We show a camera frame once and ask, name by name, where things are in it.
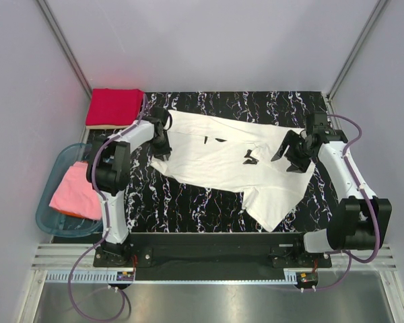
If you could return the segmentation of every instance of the black marbled mat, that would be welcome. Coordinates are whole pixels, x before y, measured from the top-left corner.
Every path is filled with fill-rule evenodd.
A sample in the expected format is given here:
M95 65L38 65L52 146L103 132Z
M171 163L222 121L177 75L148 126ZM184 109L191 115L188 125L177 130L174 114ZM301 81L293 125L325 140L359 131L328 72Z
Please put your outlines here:
M326 110L320 92L176 92L147 93L147 96L147 108L160 106L284 127L303 128L306 113ZM112 131L90 131L88 142L99 134L110 135ZM149 167L150 158L148 144L137 148L131 156L125 212L132 232L264 231L242 210L242 193L180 184ZM304 198L275 231L323 229L336 205L331 179L323 165L316 163Z

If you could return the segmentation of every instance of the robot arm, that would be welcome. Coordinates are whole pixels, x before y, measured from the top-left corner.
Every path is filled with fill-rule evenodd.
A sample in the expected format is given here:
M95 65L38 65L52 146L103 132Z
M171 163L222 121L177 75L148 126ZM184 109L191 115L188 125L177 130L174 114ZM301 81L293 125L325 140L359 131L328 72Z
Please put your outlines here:
M143 117L132 131L114 140L102 151L96 166L96 184L108 201L110 228L104 227L103 234L110 230L103 249L115 255L122 255L122 244L129 235L124 213L124 191L129 183L131 162L130 154L145 142L150 143L154 157L167 160L172 149L169 146L166 123L172 119L167 110L154 108L151 116ZM106 136L94 139L87 169L87 180L92 181L94 158L107 141ZM105 210L102 207L102 220L106 223Z
M311 159L319 158L332 179L339 200L328 228L304 235L305 251L322 253L344 249L374 249L374 225L362 191L369 197L376 214L381 247L392 211L389 200L379 199L366 184L350 152L343 155L347 148L347 138L343 131L330 128L325 113L308 115L305 132L305 137L293 131L288 132L272 161L284 154L291 162L288 172L305 172Z

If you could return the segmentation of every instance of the metal floor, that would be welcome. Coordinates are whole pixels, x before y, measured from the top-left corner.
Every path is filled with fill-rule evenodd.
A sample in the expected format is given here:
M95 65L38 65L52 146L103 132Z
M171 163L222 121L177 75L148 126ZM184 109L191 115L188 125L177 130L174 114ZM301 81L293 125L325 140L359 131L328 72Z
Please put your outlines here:
M320 285L338 279L341 273L320 273ZM103 285L74 284L75 300ZM388 301L375 272L352 272L337 288L301 294L295 287L258 285L133 285L127 288L132 311L126 307L116 322L149 323L255 323L394 322ZM121 298L103 291L84 300L80 308L99 319L115 315ZM35 322L88 322L70 307L67 286L47 283Z

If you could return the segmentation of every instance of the red towel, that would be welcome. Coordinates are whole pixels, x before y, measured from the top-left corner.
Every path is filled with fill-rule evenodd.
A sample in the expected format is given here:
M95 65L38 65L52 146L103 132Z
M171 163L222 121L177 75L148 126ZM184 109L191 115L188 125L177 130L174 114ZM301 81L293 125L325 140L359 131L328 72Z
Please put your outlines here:
M121 129L135 121L143 92L138 89L93 89L86 119L89 129Z
M70 166L49 206L66 215L100 220L101 204L93 186L87 181L87 167L88 164L82 161Z

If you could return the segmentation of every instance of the white shirt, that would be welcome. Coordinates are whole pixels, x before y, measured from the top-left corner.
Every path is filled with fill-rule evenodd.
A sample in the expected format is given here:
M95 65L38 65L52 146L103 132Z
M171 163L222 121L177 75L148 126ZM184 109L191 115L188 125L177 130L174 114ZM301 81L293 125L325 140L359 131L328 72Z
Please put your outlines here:
M305 174L297 174L286 172L290 162L285 157L271 162L286 133L302 129L170 113L170 159L151 161L163 175L180 183L243 192L242 208L267 231L274 230L304 197L314 164ZM248 150L257 165L243 164Z

